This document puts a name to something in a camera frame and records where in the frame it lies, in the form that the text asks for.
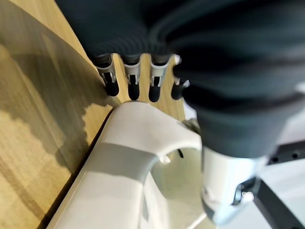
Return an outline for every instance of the white plastic housing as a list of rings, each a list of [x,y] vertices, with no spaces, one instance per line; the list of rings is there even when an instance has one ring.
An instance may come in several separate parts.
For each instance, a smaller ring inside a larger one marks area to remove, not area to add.
[[[201,150],[200,136],[149,104],[122,104],[47,228],[139,228],[146,177],[179,148]]]

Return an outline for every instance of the wooden table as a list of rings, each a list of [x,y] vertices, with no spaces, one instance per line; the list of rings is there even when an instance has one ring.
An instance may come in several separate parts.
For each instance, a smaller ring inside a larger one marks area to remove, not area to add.
[[[122,62],[114,60],[120,94],[111,98],[54,1],[0,1],[1,229],[46,226],[106,115],[129,100]],[[143,56],[140,100],[146,102],[148,73]],[[153,105],[182,120],[172,83],[169,70]]]

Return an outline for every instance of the black fabric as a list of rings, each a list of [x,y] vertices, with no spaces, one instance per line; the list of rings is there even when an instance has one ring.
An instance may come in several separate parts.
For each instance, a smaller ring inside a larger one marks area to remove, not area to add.
[[[203,144],[237,157],[275,150],[304,96],[305,2],[56,0],[90,58],[176,53]]]

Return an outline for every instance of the white plastic part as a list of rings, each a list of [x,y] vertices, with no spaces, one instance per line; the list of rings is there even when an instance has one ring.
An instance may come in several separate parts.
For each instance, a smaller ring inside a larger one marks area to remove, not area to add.
[[[201,151],[200,136],[149,104],[122,104],[47,228],[139,228],[146,177],[160,158],[179,148]]]
[[[232,205],[237,186],[259,174],[265,168],[268,158],[231,157],[207,147],[203,152],[203,199],[214,211],[213,222],[223,225],[249,202],[249,198],[242,198],[241,204]]]

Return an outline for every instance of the white surface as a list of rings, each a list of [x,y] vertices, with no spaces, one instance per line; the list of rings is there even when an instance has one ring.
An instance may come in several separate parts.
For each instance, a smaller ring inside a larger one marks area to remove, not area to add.
[[[261,178],[277,194],[298,220],[305,225],[305,159],[267,166]],[[221,229],[270,229],[254,203]]]
[[[148,104],[122,104],[48,229],[138,228],[146,176],[160,157],[178,148],[201,151],[200,136]]]

